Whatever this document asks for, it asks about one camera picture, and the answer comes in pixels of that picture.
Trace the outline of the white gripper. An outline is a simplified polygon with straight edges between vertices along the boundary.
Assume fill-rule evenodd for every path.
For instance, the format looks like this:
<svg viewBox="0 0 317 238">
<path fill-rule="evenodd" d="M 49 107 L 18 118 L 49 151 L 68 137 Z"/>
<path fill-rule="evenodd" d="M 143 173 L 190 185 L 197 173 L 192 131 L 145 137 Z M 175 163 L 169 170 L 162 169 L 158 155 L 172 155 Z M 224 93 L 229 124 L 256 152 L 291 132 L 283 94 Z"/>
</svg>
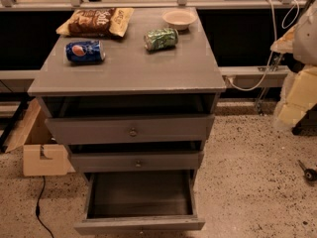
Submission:
<svg viewBox="0 0 317 238">
<path fill-rule="evenodd" d="M 293 128 L 306 113 L 317 105 L 317 39 L 315 27 L 295 25 L 270 49 L 289 54 L 303 64 L 299 72 L 290 72 L 274 110 L 274 126 L 278 130 Z"/>
</svg>

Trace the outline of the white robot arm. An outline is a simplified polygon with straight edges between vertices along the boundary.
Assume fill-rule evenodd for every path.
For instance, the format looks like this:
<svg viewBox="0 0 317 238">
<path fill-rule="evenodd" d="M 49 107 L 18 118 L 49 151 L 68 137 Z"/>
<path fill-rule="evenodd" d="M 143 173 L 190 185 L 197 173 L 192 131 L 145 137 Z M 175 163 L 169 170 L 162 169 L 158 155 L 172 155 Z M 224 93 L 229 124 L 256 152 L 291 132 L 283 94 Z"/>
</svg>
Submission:
<svg viewBox="0 0 317 238">
<path fill-rule="evenodd" d="M 317 1 L 270 49 L 291 54 L 303 64 L 300 72 L 290 72 L 280 91 L 273 116 L 277 130 L 294 128 L 317 105 Z"/>
</svg>

